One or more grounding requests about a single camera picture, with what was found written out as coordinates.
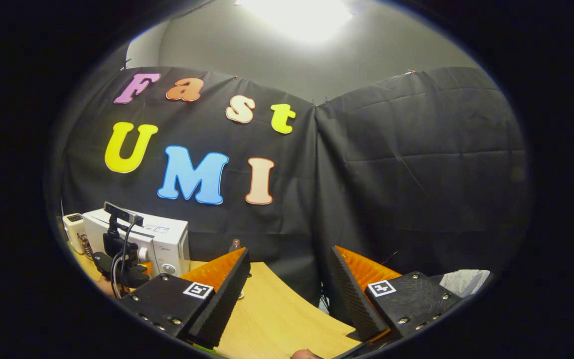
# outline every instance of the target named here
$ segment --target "plastic bottle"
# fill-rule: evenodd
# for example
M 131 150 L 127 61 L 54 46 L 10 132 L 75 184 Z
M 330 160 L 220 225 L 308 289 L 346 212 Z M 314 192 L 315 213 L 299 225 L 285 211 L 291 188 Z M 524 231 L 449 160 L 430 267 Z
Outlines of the plastic bottle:
M 240 239 L 234 239 L 232 241 L 232 245 L 230 246 L 230 249 L 227 251 L 228 253 L 232 253 L 235 250 L 239 250 L 241 249 L 241 240 Z
M 230 246 L 230 249 L 227 251 L 228 253 L 232 253 L 235 250 L 239 250 L 241 249 L 241 240 L 240 239 L 234 239 L 232 241 L 232 245 Z M 241 299 L 243 297 L 243 291 L 241 291 L 241 293 L 239 294 L 239 299 Z

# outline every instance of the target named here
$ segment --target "orange foam pad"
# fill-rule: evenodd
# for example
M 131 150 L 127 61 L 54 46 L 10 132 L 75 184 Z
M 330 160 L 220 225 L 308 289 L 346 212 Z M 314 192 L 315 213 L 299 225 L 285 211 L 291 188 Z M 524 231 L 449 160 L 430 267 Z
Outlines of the orange foam pad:
M 381 280 L 389 280 L 402 275 L 394 270 L 383 266 L 380 263 L 374 262 L 371 259 L 364 257 L 351 250 L 335 246 L 335 249 L 342 256 L 342 259 L 347 263 L 351 275 L 360 286 L 360 290 L 364 293 L 367 289 L 367 284 L 380 282 Z
M 141 264 L 141 266 L 145 267 L 145 271 L 143 272 L 143 274 L 145 275 L 152 275 L 152 262 L 145 262 L 145 263 L 139 263 Z
M 230 274 L 234 264 L 239 261 L 244 251 L 245 247 L 222 255 L 180 277 L 185 280 L 191 280 L 192 282 L 207 284 L 208 286 L 214 287 L 214 291 L 218 292 L 218 289 L 221 288 L 227 275 Z

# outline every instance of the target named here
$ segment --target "black fabric backdrop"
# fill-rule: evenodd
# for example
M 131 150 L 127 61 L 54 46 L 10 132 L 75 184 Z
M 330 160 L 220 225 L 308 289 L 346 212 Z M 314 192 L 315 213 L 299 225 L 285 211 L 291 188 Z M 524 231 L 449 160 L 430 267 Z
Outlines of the black fabric backdrop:
M 161 73 L 129 104 L 113 100 L 135 73 Z M 174 82 L 203 79 L 194 102 L 165 97 Z M 256 102 L 253 121 L 225 116 L 234 95 Z M 273 104 L 296 118 L 283 135 L 271 127 Z M 134 124 L 121 149 L 132 154 L 142 123 L 159 128 L 139 168 L 110 171 L 104 153 L 116 122 Z M 184 146 L 194 166 L 223 153 L 223 204 L 160 198 L 164 149 Z M 245 202 L 250 157 L 271 159 L 274 202 Z M 189 222 L 190 255 L 209 261 L 233 238 L 312 304 L 320 282 L 330 312 L 349 322 L 328 266 L 334 244 L 406 273 L 462 268 L 500 270 L 526 229 L 530 197 L 526 153 L 508 102 L 473 68 L 400 75 L 312 107 L 300 98 L 210 71 L 149 67 L 119 73 L 82 111 L 64 154 L 66 213 L 119 206 Z
M 332 245 L 429 276 L 499 271 L 517 250 L 532 203 L 526 151 L 483 70 L 392 77 L 318 106 L 315 118 L 315 243 L 333 316 L 349 322 Z

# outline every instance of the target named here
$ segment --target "white box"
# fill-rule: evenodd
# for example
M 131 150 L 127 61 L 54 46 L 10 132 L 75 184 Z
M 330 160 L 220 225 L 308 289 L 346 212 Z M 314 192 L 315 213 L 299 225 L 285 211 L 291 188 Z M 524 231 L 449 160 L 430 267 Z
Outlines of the white box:
M 62 217 L 63 229 L 66 230 L 70 245 L 78 254 L 84 254 L 84 248 L 81 245 L 80 236 L 85 233 L 84 221 L 79 213 L 68 214 Z
M 150 214 L 127 211 L 143 216 L 143 227 L 135 225 L 128 241 L 139 246 L 139 262 L 152 262 L 152 275 L 169 273 L 179 277 L 189 271 L 189 238 L 187 222 Z M 110 214 L 96 209 L 83 214 L 87 238 L 93 252 L 105 253 L 103 234 L 110 227 Z M 130 225 L 119 219 L 119 224 Z M 119 229 L 121 238 L 125 232 Z

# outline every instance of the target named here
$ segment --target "pink letter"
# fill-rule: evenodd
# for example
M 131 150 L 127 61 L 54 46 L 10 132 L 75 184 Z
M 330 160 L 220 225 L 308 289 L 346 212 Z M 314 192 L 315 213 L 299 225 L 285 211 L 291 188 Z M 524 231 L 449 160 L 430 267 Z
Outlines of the pink letter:
M 130 84 L 127 86 L 121 96 L 114 100 L 115 104 L 129 104 L 132 100 L 132 94 L 138 95 L 139 93 L 143 92 L 143 90 L 147 87 L 148 84 L 151 82 L 157 82 L 158 79 L 161 78 L 160 73 L 137 73 L 134 75 L 134 79 Z

